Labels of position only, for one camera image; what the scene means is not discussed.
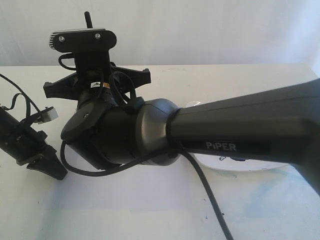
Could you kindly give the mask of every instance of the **screw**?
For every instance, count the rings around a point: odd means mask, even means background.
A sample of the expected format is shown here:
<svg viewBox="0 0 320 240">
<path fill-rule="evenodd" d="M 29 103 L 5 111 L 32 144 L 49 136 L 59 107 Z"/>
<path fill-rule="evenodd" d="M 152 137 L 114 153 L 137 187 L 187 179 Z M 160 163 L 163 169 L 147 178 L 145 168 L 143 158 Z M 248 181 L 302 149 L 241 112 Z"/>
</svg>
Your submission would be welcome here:
<svg viewBox="0 0 320 240">
<path fill-rule="evenodd" d="M 62 43 L 62 42 L 64 42 L 65 41 L 65 37 L 64 36 L 60 36 L 59 37 L 59 41 Z"/>
</svg>

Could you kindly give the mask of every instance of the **white surface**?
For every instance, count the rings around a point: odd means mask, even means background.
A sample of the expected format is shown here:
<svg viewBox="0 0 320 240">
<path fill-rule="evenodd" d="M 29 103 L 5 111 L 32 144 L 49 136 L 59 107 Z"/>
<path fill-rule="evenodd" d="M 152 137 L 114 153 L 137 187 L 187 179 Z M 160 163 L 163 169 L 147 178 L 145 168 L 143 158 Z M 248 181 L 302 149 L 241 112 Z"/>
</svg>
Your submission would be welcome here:
<svg viewBox="0 0 320 240">
<path fill-rule="evenodd" d="M 188 102 L 186 107 L 198 106 L 201 104 L 207 104 L 210 101 L 191 101 Z M 228 170 L 228 171 L 260 171 L 270 170 L 288 165 L 283 162 L 274 161 L 261 161 L 254 159 L 247 159 L 245 161 L 236 161 L 231 157 L 225 156 L 210 156 L 205 154 L 195 153 L 194 156 L 203 166 L 216 170 Z"/>
<path fill-rule="evenodd" d="M 302 64 L 149 66 L 152 84 L 144 99 L 164 97 L 185 106 L 216 101 L 314 79 Z M 57 66 L 0 67 L 39 105 L 54 106 L 59 118 L 34 125 L 60 149 L 60 132 L 76 102 L 46 99 L 42 86 L 70 71 Z M 0 81 L 0 102 L 17 91 Z M 12 114 L 25 112 L 18 100 Z M 89 168 L 67 149 L 68 160 Z M 319 240 L 320 198 L 290 166 L 260 172 L 203 168 L 235 240 Z M 93 178 L 69 173 L 57 181 L 15 164 L 0 151 L 0 239 L 2 240 L 224 240 L 198 176 L 182 158 L 171 166 L 136 166 Z"/>
<path fill-rule="evenodd" d="M 320 75 L 317 0 L 2 0 L 0 65 L 57 65 L 53 31 L 113 31 L 118 65 L 308 63 Z"/>
</svg>

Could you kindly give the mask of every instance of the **white wall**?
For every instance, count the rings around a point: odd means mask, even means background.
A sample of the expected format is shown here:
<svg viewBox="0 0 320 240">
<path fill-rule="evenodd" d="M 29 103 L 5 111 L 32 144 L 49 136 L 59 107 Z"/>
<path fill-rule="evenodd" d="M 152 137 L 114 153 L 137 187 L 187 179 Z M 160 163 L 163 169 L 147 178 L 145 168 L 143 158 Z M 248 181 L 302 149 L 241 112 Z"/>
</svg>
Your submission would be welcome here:
<svg viewBox="0 0 320 240">
<path fill-rule="evenodd" d="M 320 75 L 318 0 L 0 0 L 0 65 L 57 65 L 55 30 L 113 31 L 117 65 L 308 63 Z"/>
</svg>

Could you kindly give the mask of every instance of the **white table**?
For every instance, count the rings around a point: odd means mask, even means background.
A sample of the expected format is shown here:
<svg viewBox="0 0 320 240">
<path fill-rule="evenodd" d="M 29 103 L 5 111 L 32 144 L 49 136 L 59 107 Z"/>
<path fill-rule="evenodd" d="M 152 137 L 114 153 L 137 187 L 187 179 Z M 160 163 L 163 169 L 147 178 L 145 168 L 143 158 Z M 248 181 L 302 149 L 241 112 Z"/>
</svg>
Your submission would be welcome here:
<svg viewBox="0 0 320 240">
<path fill-rule="evenodd" d="M 130 66 L 143 69 L 145 66 Z M 313 80 L 304 64 L 146 66 L 152 84 L 137 90 L 145 100 L 167 98 L 217 101 Z M 60 132 L 76 102 L 46 99 L 44 82 L 70 74 L 59 66 L 0 67 L 42 109 L 59 118 L 33 125 L 60 149 Z M 0 102 L 17 91 L 0 81 Z M 18 100 L 12 111 L 25 114 Z M 68 160 L 90 166 L 70 149 Z M 290 166 L 259 172 L 203 169 L 235 240 L 319 240 L 320 198 Z M 107 177 L 69 173 L 58 181 L 18 166 L 0 151 L 1 240 L 224 240 L 214 211 L 193 168 L 181 158 L 173 165 L 136 166 Z"/>
</svg>

